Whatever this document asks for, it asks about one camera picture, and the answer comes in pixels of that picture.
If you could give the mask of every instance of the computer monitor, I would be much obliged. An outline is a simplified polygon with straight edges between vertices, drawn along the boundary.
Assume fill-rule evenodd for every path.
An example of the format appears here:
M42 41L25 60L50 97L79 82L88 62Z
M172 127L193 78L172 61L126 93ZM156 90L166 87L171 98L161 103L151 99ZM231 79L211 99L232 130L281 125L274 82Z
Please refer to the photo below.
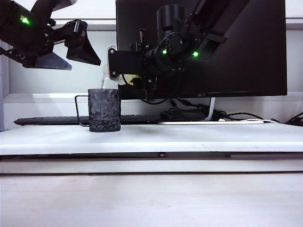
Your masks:
M157 45L157 10L180 4L193 11L197 0L117 0L117 47L131 51L147 29L147 43ZM228 40L208 62L189 61L177 77L158 78L154 98L287 95L285 0L250 0L226 33ZM120 86L122 99L145 98L143 91Z

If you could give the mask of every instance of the cable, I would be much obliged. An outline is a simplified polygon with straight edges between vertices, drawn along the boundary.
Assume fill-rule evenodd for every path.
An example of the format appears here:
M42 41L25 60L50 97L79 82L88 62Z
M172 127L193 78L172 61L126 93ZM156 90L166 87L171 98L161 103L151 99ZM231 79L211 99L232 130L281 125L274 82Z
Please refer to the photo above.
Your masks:
M124 81L124 83L125 83L126 85L132 86L132 85L130 85L130 84L126 81L124 74L122 74L122 78L123 78L123 81ZM176 90L179 88L180 82L181 82L181 75L179 76L179 81L178 81L178 83L177 83L175 89L172 91L172 94L175 93ZM159 104L164 103L164 102L167 101L168 99L169 99L169 97L168 97L168 98L165 98L165 99L163 99L163 100L161 100L160 102L157 102L157 103L151 103L151 102L149 102L149 101L147 101L147 100L144 100L144 99L140 99L140 100L141 100L142 102L145 102L145 103L149 104L149 105L159 105Z
M298 115L296 115L295 117L293 117L292 119L290 119L289 121L287 121L285 124L290 124L291 122L293 122L296 118L299 118L301 115L303 115L302 113L299 113Z
M207 105L192 104L190 101L185 100L185 99L180 99L180 98L177 98L177 100L179 102L181 102L183 105L197 107L199 110L203 111L205 114L207 114L206 112L209 112L209 106L207 106ZM255 118L258 118L259 120L264 120L262 117L257 116L257 115L252 114L252 113L239 112L239 113L227 114L225 111L218 111L218 110L214 110L213 118L217 119L217 120L219 120L221 118L226 118L226 119L229 119L231 121L243 121L243 120L245 120L245 119L241 119L241 118L231 117L231 116L235 116L235 115L248 115L248 116L253 116Z
M253 117L255 117L255 118L258 118L258 119L260 119L260 120L264 120L264 118L262 118L262 117L259 117L259 116L257 116L257 115L255 115L255 114L252 114L252 113L245 113L245 112L240 112L240 113L230 113L230 114L227 114L226 116L235 116L235 115L248 115L248 116L253 116Z
M262 122L271 122L271 123L280 124L279 122L272 121L272 120L265 120L265 119L246 119L246 120L242 120L242 122L258 122L258 121L262 121Z

